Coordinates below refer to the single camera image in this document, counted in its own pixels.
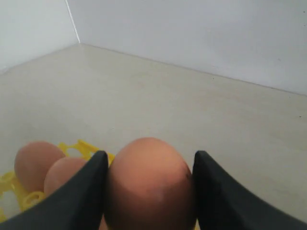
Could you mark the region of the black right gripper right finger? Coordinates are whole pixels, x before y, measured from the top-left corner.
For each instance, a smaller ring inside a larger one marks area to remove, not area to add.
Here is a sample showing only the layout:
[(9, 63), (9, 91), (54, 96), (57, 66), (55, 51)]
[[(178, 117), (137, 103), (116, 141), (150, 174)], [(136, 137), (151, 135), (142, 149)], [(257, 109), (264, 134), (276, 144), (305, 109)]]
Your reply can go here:
[(193, 179), (202, 230), (305, 230), (307, 224), (273, 207), (229, 175), (206, 151), (195, 153)]

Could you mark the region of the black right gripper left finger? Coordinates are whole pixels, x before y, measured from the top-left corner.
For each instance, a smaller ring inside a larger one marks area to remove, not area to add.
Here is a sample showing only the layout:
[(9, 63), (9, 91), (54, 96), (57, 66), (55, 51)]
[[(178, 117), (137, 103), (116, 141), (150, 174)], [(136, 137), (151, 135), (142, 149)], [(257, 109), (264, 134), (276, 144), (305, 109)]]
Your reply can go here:
[(108, 171), (105, 151), (92, 158), (62, 187), (23, 213), (1, 223), (2, 230), (97, 230), (104, 211)]

